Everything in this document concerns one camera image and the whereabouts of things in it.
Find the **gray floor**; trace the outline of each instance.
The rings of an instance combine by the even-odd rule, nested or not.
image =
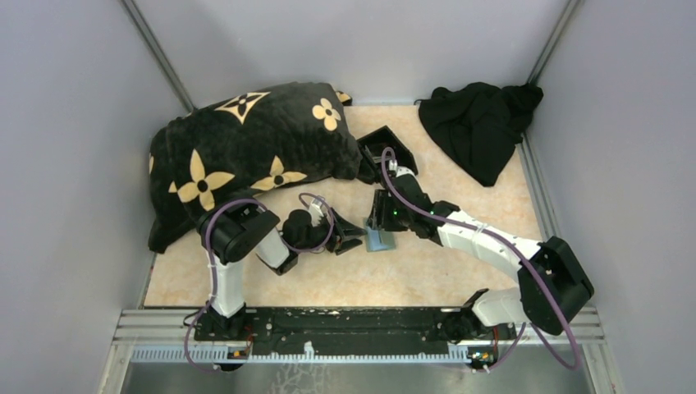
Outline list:
[[[562,353],[570,360],[569,351]],[[201,373],[187,364],[132,364],[123,394],[591,393],[584,370],[570,372],[542,347],[520,347],[491,375],[449,366],[256,364]]]

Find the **black fabric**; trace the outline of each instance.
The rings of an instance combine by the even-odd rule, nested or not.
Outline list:
[[[150,145],[149,248],[163,253],[198,218],[277,187],[354,179],[361,159],[329,84],[259,89],[179,117]]]
[[[483,186],[493,186],[522,142],[542,101],[537,86],[497,88],[483,82],[451,92],[437,88],[421,101],[423,127],[443,152]]]

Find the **floor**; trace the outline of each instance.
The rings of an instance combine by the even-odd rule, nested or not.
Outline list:
[[[457,167],[428,137],[415,106],[346,108],[350,132],[366,135],[389,125],[414,153],[419,184],[431,200],[447,200],[504,231],[539,239],[529,189],[517,153],[497,184],[484,188]],[[281,220],[301,208],[301,191],[322,195],[345,219],[362,223],[373,190],[359,181],[329,179],[261,195]],[[250,255],[244,261],[244,294],[249,306],[439,306],[461,305],[476,290],[515,283],[489,265],[457,250],[446,250],[411,233],[396,234],[396,250],[368,253],[364,247],[335,256],[302,254],[289,273],[276,276]],[[207,258],[194,232],[155,260],[146,306],[202,305],[208,298]]]

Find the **four-petal flower pattern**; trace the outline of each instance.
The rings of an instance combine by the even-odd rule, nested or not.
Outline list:
[[[205,175],[205,167],[195,149],[191,154],[190,173],[192,181],[183,185],[176,193],[182,203],[188,203],[198,197],[200,205],[206,211],[215,208],[213,190],[220,189],[235,177],[228,172],[211,172]]]
[[[267,191],[275,189],[278,186],[283,186],[286,183],[302,181],[307,177],[302,172],[285,171],[281,159],[276,156],[271,164],[270,175],[264,179],[254,183],[251,188],[256,190]]]
[[[232,100],[224,103],[222,106],[215,108],[215,111],[227,111],[239,119],[241,124],[244,124],[247,114],[251,108],[263,97],[271,92],[250,92],[237,96]]]
[[[323,119],[324,127],[328,131],[334,131],[338,127],[338,121],[341,120],[341,114],[332,107],[328,99],[322,98],[319,102],[320,105],[312,107],[312,115],[320,121]]]

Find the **robotic arm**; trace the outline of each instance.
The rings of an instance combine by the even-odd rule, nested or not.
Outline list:
[[[396,160],[388,164],[390,187],[411,207],[395,197],[392,190],[375,190],[373,210],[368,224],[385,231],[413,231],[443,247],[463,250],[490,263],[518,282],[519,287],[502,291],[478,291],[471,309],[485,327],[500,323],[531,322],[553,335],[563,327],[551,304],[542,293],[529,270],[520,265],[520,257],[500,241],[486,235],[494,232],[512,244],[529,260],[551,291],[567,321],[570,321],[592,297],[594,289],[568,244],[558,237],[539,242],[513,236],[472,218],[459,207],[446,201],[432,203],[415,180],[414,173],[399,167]],[[430,216],[418,213],[419,208]],[[453,224],[460,222],[467,227]]]

